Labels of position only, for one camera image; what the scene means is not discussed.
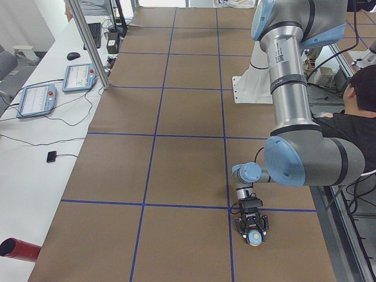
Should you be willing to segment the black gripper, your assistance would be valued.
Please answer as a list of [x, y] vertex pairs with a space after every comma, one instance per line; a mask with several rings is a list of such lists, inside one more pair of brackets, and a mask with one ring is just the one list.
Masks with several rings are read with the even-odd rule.
[[266, 234], [269, 229], [268, 215], [244, 214], [240, 219], [235, 219], [234, 223], [238, 233], [243, 238], [246, 238], [251, 229], [256, 229], [261, 233], [262, 242], [266, 241]]

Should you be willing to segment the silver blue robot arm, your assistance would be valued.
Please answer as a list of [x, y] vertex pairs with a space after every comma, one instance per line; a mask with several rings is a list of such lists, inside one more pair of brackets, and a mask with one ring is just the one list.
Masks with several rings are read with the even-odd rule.
[[345, 31], [347, 1], [261, 1], [251, 36], [266, 54], [276, 126], [264, 144], [264, 165], [233, 166], [240, 217], [238, 232], [252, 246], [265, 241], [268, 217], [255, 182], [286, 186], [336, 186], [357, 180], [364, 171], [360, 149], [336, 137], [324, 137], [311, 117], [302, 52], [339, 41]]

